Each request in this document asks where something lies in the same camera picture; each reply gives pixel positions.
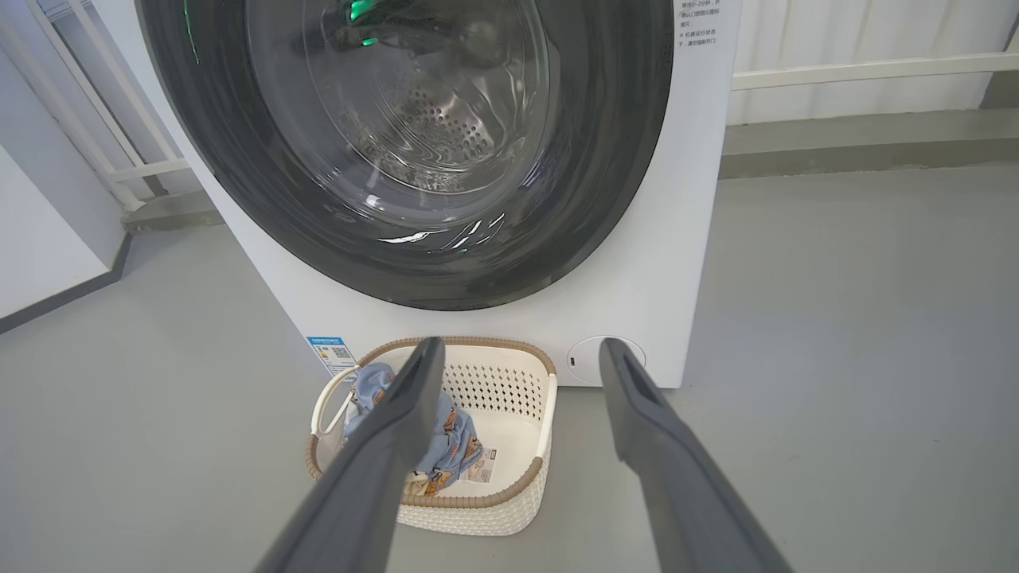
basket handle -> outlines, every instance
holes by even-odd
[[[336,412],[332,421],[329,422],[329,427],[325,429],[322,429],[322,413],[325,411],[326,403],[329,402],[329,397],[332,396],[332,393],[336,392],[336,386],[338,386],[344,378],[357,372],[358,368],[359,366],[354,366],[343,370],[339,374],[333,376],[332,379],[329,380],[329,383],[322,388],[322,394],[320,394],[319,399],[315,401],[315,409],[312,410],[312,433],[317,437],[325,437],[332,432],[332,428],[336,427],[336,422],[339,421],[340,416],[343,415],[343,411],[346,410],[346,401],[343,402],[344,407],[341,407],[339,411]]]

washing machine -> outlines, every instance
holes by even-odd
[[[681,384],[739,0],[94,4],[331,371],[489,336],[599,385],[614,336]]]

blue sticker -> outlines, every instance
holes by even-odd
[[[333,376],[357,365],[354,355],[343,344],[343,338],[339,336],[308,336],[308,344],[312,345],[315,354],[319,355],[322,364],[325,364]],[[347,380],[355,378],[357,378],[356,374],[346,377]]]

baseboard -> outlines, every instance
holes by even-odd
[[[117,250],[117,258],[113,261],[113,268],[109,271],[104,272],[95,278],[90,278],[81,284],[71,287],[62,293],[57,293],[52,297],[43,299],[34,305],[24,307],[13,314],[0,318],[0,334],[17,328],[18,326],[35,320],[48,312],[54,311],[71,301],[81,299],[90,293],[94,293],[104,287],[108,287],[117,280],[120,280],[120,277],[123,276],[124,265],[127,262],[127,253],[130,251],[130,233],[125,233],[124,240],[120,243],[120,249]]]
[[[223,217],[204,191],[166,195],[148,201],[144,207],[124,213],[120,219],[131,235],[177,230],[196,226],[223,224]]]
[[[732,125],[719,179],[1019,163],[1019,109]]]

plastic basket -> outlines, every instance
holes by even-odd
[[[399,371],[422,338],[379,347],[358,366],[326,384],[312,414],[308,471],[316,480],[343,446],[336,427],[351,403],[348,395],[325,429],[322,414],[339,383],[362,366],[383,362]],[[548,475],[555,412],[555,367],[537,347],[498,338],[444,338],[446,364],[442,389],[474,418],[478,437],[497,453],[488,483],[461,476],[437,497],[408,496],[400,501],[399,523],[465,535],[512,535],[538,514]]]

